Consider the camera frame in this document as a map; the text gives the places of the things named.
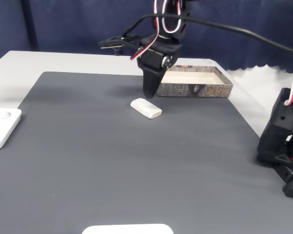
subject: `white block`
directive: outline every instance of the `white block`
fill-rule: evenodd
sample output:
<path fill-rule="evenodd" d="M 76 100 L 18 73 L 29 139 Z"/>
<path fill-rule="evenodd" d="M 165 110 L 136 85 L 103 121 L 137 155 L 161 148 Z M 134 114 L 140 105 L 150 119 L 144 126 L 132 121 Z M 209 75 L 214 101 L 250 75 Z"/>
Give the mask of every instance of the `white block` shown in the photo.
<path fill-rule="evenodd" d="M 143 98 L 133 100 L 130 106 L 149 119 L 156 118 L 162 114 L 162 110 Z"/>
<path fill-rule="evenodd" d="M 173 234 L 173 232 L 165 224 L 134 224 L 92 226 L 82 234 Z"/>
<path fill-rule="evenodd" d="M 21 110 L 0 108 L 0 148 L 8 140 L 21 118 Z"/>

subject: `navy blue curtain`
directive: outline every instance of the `navy blue curtain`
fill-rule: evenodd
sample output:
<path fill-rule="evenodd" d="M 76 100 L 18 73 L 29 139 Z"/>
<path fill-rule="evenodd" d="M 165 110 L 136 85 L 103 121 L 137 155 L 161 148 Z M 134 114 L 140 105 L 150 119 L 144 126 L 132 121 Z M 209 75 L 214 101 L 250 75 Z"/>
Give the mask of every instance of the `navy blue curtain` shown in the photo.
<path fill-rule="evenodd" d="M 2 5 L 19 1 L 32 50 L 87 54 L 113 54 L 98 48 L 97 42 L 121 35 L 153 8 L 153 0 L 0 0 Z M 247 28 L 293 47 L 293 0 L 197 0 L 192 16 Z M 8 38 L 8 31 L 14 34 L 21 16 L 13 13 L 6 18 L 8 28 L 2 33 Z M 152 30 L 147 19 L 136 32 L 147 35 Z M 7 46 L 9 42 L 5 42 L 9 50 L 20 49 Z M 292 54 L 243 35 L 197 24 L 188 26 L 181 57 L 212 59 L 231 70 L 268 64 L 293 72 Z"/>
<path fill-rule="evenodd" d="M 0 0 L 0 58 L 10 50 L 31 50 L 20 0 Z"/>

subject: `dark gray table mat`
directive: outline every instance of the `dark gray table mat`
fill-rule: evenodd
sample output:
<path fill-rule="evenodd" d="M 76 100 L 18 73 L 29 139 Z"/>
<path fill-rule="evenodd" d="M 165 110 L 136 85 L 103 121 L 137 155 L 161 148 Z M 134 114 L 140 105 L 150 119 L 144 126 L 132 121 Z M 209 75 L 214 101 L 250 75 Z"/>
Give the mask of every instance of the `dark gray table mat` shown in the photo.
<path fill-rule="evenodd" d="M 142 77 L 44 73 L 0 150 L 0 234 L 293 232 L 293 200 L 229 100 L 155 97 L 149 120 L 130 107 L 142 97 Z"/>

